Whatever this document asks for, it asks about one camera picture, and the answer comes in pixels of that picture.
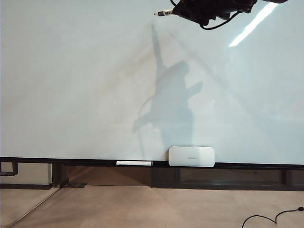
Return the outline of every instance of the power cord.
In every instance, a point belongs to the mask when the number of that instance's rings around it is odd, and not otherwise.
[[[176,3],[173,0],[170,0],[173,6],[176,6]]]
[[[205,26],[203,26],[203,25],[200,25],[201,26],[201,28],[202,29],[204,29],[204,30],[214,30],[214,29],[217,29],[217,28],[219,28],[219,27],[221,27],[221,26],[223,26],[223,25],[226,25],[228,22],[230,22],[233,18],[235,18],[238,14],[240,14],[241,13],[241,11],[237,11],[235,14],[233,14],[232,16],[231,16],[231,18],[229,18],[228,20],[226,20],[225,22],[223,22],[223,23],[221,23],[221,24],[219,24],[219,25],[217,25],[217,26],[214,26],[214,27],[211,27],[211,28],[206,28]]]
[[[253,218],[253,217],[262,217],[262,218],[268,219],[268,220],[274,222],[275,224],[277,224],[276,220],[277,220],[277,217],[278,217],[279,215],[281,215],[281,214],[283,214],[283,213],[285,213],[285,212],[294,212],[294,211],[304,211],[304,207],[299,207],[299,208],[296,209],[296,210],[285,210],[285,211],[282,211],[282,212],[280,212],[280,213],[278,213],[278,214],[276,215],[275,220],[272,220],[271,218],[268,218],[268,217],[262,216],[262,215],[252,215],[252,216],[248,217],[248,218],[244,221],[244,223],[243,223],[243,225],[242,225],[242,228],[244,228],[245,223],[246,223],[249,219],[251,219],[251,218]]]

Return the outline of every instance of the white rectangular box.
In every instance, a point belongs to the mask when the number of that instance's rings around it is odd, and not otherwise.
[[[169,149],[170,166],[213,167],[215,154],[212,147],[173,146]]]

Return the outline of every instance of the beige floor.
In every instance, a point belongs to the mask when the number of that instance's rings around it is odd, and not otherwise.
[[[9,227],[29,210],[50,196],[55,188],[50,190],[0,190],[1,227]]]
[[[304,205],[304,192],[152,189],[87,186],[62,189],[16,228],[240,228],[252,214],[269,217]],[[304,212],[279,217],[278,228],[300,228]],[[256,218],[246,228],[276,227]]]

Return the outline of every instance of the whiteboard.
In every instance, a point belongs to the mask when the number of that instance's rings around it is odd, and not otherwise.
[[[204,31],[166,0],[2,0],[1,157],[303,165],[304,1],[268,4]]]

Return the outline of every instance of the white marker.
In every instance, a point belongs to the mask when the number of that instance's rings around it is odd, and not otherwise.
[[[173,10],[172,9],[168,9],[168,10],[156,12],[156,13],[154,13],[154,15],[155,16],[163,17],[163,16],[174,15],[174,14],[173,14]]]
[[[152,161],[116,161],[116,165],[152,166]]]

